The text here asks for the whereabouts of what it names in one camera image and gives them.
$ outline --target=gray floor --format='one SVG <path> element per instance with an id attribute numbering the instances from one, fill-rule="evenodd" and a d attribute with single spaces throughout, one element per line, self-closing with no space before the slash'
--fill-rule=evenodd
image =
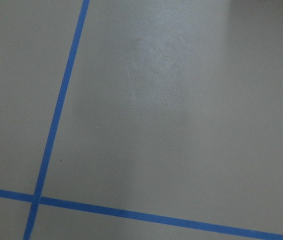
<path id="1" fill-rule="evenodd" d="M 2 190 L 34 192 L 80 7 L 0 1 Z M 42 195 L 283 234 L 283 1 L 91 0 Z M 249 238 L 41 205 L 31 239 Z"/>

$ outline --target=blue stripe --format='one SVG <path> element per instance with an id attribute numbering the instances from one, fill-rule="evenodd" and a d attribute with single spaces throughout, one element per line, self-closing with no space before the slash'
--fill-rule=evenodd
<path id="1" fill-rule="evenodd" d="M 80 9 L 80 13 L 79 13 L 79 17 L 78 17 L 76 30 L 75 30 L 75 33 L 72 39 L 71 48 L 69 51 L 69 56 L 68 56 L 65 72 L 64 72 L 62 83 L 60 86 L 59 95 L 58 95 L 58 99 L 57 99 L 56 106 L 55 106 L 55 111 L 52 117 L 45 150 L 44 150 L 41 165 L 40 165 L 40 170 L 39 170 L 36 187 L 34 191 L 34 198 L 33 198 L 30 210 L 29 210 L 27 224 L 26 224 L 26 228 L 25 228 L 25 232 L 23 236 L 24 240 L 30 239 L 31 233 L 32 233 L 32 230 L 35 224 L 37 210 L 38 210 L 40 198 L 41 198 L 43 187 L 44 187 L 44 182 L 46 178 L 49 161 L 50 161 L 51 154 L 52 154 L 52 149 L 53 149 L 53 145 L 55 141 L 58 123 L 60 121 L 60 117 L 62 114 L 65 96 L 66 96 L 68 84 L 71 78 L 72 69 L 73 69 L 73 65 L 75 62 L 76 52 L 77 52 L 77 48 L 80 42 L 85 17 L 87 14 L 88 5 L 89 5 L 89 0 L 83 0 L 81 9 Z"/>
<path id="2" fill-rule="evenodd" d="M 33 201 L 33 195 L 15 192 L 15 191 L 6 191 L 0 189 L 0 198 L 5 199 L 13 199 L 23 202 L 32 202 Z"/>
<path id="3" fill-rule="evenodd" d="M 60 199 L 54 199 L 50 197 L 42 197 L 40 204 L 54 206 L 65 209 L 72 209 L 78 211 L 84 211 L 95 214 L 103 214 L 127 219 L 140 220 L 151 223 L 165 224 L 177 227 L 184 227 L 189 229 L 197 229 L 208 232 L 215 232 L 220 234 L 235 235 L 241 237 L 248 237 L 254 239 L 263 240 L 283 240 L 283 235 L 270 232 L 255 231 L 231 226 L 216 225 L 200 221 L 190 221 L 185 219 L 179 219 L 174 217 L 160 216 L 148 213 L 142 213 L 137 211 L 127 211 L 122 209 L 96 206 L 85 203 L 79 203 L 74 201 L 65 201 Z"/>

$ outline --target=floor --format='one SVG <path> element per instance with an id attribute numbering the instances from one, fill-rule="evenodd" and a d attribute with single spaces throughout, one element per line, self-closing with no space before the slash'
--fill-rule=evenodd
<path id="1" fill-rule="evenodd" d="M 283 1 L 0 0 L 0 239 L 283 240 Z"/>

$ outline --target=vertical blue line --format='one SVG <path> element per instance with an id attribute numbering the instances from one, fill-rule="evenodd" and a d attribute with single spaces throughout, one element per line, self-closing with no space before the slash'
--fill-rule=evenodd
<path id="1" fill-rule="evenodd" d="M 49 133 L 47 137 L 47 142 L 46 142 L 45 150 L 43 153 L 40 170 L 39 170 L 39 174 L 37 178 L 37 183 L 36 183 L 36 187 L 35 187 L 35 191 L 33 195 L 33 201 L 31 203 L 30 210 L 29 210 L 29 215 L 27 219 L 27 224 L 26 224 L 23 240 L 30 239 L 31 233 L 32 233 L 32 230 L 35 224 L 37 210 L 38 210 L 38 206 L 39 206 L 40 199 L 42 196 L 42 191 L 43 191 L 46 173 L 48 169 L 48 164 L 50 162 L 52 149 L 53 149 L 53 145 L 55 141 L 55 136 L 56 136 L 56 132 L 58 128 L 58 123 L 60 121 L 60 117 L 62 114 L 65 96 L 66 96 L 68 84 L 71 78 L 72 69 L 73 69 L 74 61 L 76 57 L 76 52 L 77 52 L 77 48 L 80 42 L 80 38 L 81 38 L 83 26 L 84 26 L 84 21 L 85 21 L 85 17 L 86 17 L 87 10 L 88 10 L 88 5 L 89 5 L 89 0 L 83 0 L 81 9 L 80 9 L 80 13 L 79 13 L 79 17 L 78 17 L 76 30 L 75 30 L 75 33 L 72 39 L 71 48 L 69 51 L 69 56 L 68 56 L 65 72 L 62 78 L 59 95 L 58 95 L 58 99 L 57 99 L 56 106 L 55 106 L 55 111 L 53 113 L 50 129 L 49 129 Z"/>

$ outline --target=blue line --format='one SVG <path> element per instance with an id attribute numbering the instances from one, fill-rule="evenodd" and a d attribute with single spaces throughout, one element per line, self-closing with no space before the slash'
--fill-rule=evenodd
<path id="1" fill-rule="evenodd" d="M 23 202 L 32 202 L 33 201 L 33 195 L 15 192 L 15 191 L 6 191 L 0 189 L 0 198 L 5 199 L 13 199 Z"/>
<path id="2" fill-rule="evenodd" d="M 50 129 L 49 129 L 49 133 L 47 137 L 47 142 L 46 142 L 45 150 L 44 150 L 41 165 L 40 165 L 40 170 L 39 170 L 37 183 L 36 183 L 36 187 L 34 191 L 34 198 L 30 206 L 30 210 L 29 210 L 27 225 L 25 228 L 24 236 L 23 236 L 24 240 L 30 239 L 31 233 L 32 233 L 32 230 L 35 224 L 37 210 L 38 210 L 38 206 L 40 203 L 40 199 L 41 199 L 41 195 L 42 195 L 42 191 L 44 187 L 44 182 L 46 178 L 46 173 L 47 173 L 49 161 L 50 161 L 51 154 L 52 154 L 52 149 L 53 149 L 53 145 L 55 141 L 58 123 L 60 121 L 60 117 L 62 114 L 65 96 L 66 96 L 68 84 L 71 78 L 73 65 L 74 65 L 75 57 L 76 57 L 76 52 L 77 52 L 77 48 L 80 42 L 89 2 L 90 2 L 89 0 L 82 1 L 76 30 L 75 30 L 75 33 L 72 39 L 72 44 L 71 44 L 71 48 L 69 51 L 69 56 L 68 56 L 65 72 L 64 72 L 63 79 L 61 82 L 59 95 L 58 95 L 58 99 L 57 99 L 56 106 L 55 106 L 55 111 L 52 117 Z"/>
<path id="3" fill-rule="evenodd" d="M 263 239 L 263 240 L 283 240 L 283 235 L 276 233 L 255 231 L 255 230 L 249 230 L 249 229 L 243 229 L 243 228 L 237 228 L 231 226 L 216 225 L 216 224 L 200 222 L 200 221 L 190 221 L 185 219 L 160 216 L 160 215 L 142 213 L 137 211 L 127 211 L 122 209 L 96 206 L 96 205 L 90 205 L 90 204 L 79 203 L 74 201 L 65 201 L 50 197 L 42 197 L 40 199 L 40 204 L 65 208 L 65 209 L 84 211 L 95 214 L 103 214 L 103 215 L 109 215 L 109 216 L 115 216 L 115 217 L 121 217 L 127 219 L 135 219 L 135 220 L 146 221 L 151 223 L 166 224 L 166 225 L 184 227 L 189 229 L 197 229 L 197 230 L 215 232 L 220 234 L 228 234 L 228 235 L 235 235 L 235 236 Z"/>

